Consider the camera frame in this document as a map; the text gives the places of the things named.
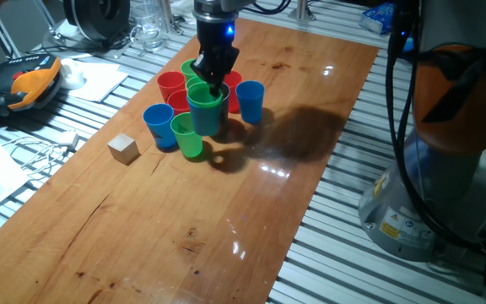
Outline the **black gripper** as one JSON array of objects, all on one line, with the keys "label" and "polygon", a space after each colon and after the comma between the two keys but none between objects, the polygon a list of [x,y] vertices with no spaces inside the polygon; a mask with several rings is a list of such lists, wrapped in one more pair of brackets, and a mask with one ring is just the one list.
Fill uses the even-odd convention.
[{"label": "black gripper", "polygon": [[[192,62],[192,70],[207,83],[212,96],[220,95],[220,87],[226,74],[231,72],[240,50],[232,46],[235,38],[235,21],[197,21],[199,55]],[[217,71],[207,54],[217,52]]]}]

